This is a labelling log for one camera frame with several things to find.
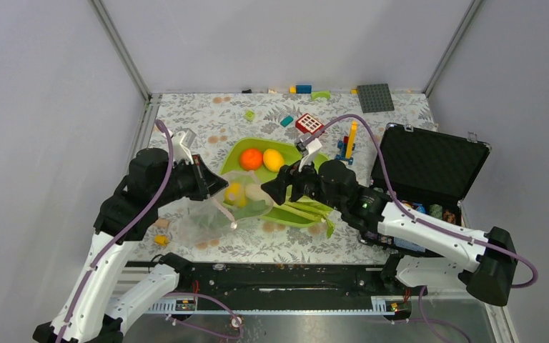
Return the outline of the green toy cucumber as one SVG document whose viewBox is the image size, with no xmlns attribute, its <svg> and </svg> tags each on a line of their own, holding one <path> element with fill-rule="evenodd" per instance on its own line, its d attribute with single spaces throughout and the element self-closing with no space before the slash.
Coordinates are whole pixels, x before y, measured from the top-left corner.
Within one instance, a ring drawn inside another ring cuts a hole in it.
<svg viewBox="0 0 549 343">
<path fill-rule="evenodd" d="M 231 207 L 218 200 L 207 200 L 189 210 L 192 228 L 204 235 L 227 234 L 237 229 L 246 219 L 270 212 L 272 203 L 266 200 L 248 200 L 243 208 Z"/>
</svg>

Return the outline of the clear zip top bag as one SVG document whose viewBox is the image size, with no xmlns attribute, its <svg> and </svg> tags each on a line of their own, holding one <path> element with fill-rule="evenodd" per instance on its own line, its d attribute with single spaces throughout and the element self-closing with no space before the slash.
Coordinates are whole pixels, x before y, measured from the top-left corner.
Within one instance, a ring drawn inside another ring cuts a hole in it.
<svg viewBox="0 0 549 343">
<path fill-rule="evenodd" d="M 224 190 L 208 200 L 189 203 L 177 225 L 182 244 L 203 244 L 245 229 L 274 207 L 253 171 L 230 171 L 222 178 L 228 182 Z"/>
</svg>

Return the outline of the yellow toy lemon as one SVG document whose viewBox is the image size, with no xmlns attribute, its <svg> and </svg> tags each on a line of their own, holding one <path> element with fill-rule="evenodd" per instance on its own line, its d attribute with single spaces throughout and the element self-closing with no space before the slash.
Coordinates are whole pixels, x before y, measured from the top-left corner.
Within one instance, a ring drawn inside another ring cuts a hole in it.
<svg viewBox="0 0 549 343">
<path fill-rule="evenodd" d="M 280 168 L 285 165 L 285 159 L 275 149 L 266 149 L 262 154 L 264 167 L 271 172 L 278 173 Z"/>
</svg>

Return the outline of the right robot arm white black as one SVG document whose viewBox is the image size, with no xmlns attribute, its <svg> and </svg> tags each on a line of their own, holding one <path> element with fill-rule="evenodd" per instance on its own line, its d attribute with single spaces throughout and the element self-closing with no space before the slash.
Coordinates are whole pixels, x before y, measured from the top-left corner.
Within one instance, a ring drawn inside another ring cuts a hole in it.
<svg viewBox="0 0 549 343">
<path fill-rule="evenodd" d="M 423 247 L 459 267 L 457 277 L 474 298 L 499 307 L 508 304 L 518 256 L 505 229 L 467 229 L 396 204 L 385 193 L 359 184 L 353 170 L 338 160 L 319 168 L 299 162 L 284 165 L 261 189 L 278 205 L 309 197 L 337 210 L 359 232 L 377 232 Z"/>
</svg>

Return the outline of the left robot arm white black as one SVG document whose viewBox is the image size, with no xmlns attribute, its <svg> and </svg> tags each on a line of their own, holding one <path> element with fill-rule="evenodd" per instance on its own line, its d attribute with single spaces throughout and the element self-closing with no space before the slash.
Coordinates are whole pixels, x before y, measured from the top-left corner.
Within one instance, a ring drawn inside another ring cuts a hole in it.
<svg viewBox="0 0 549 343">
<path fill-rule="evenodd" d="M 193 284 L 191 263 L 167 253 L 152 272 L 124 295 L 111 300 L 120 274 L 159 208 L 182 198 L 203 201 L 228 183 L 211 172 L 198 154 L 175 162 L 159 148 L 140 150 L 128 174 L 100 206 L 84 269 L 60 313 L 40 324 L 36 342 L 122 342 L 129 328 L 159 298 L 183 294 Z"/>
</svg>

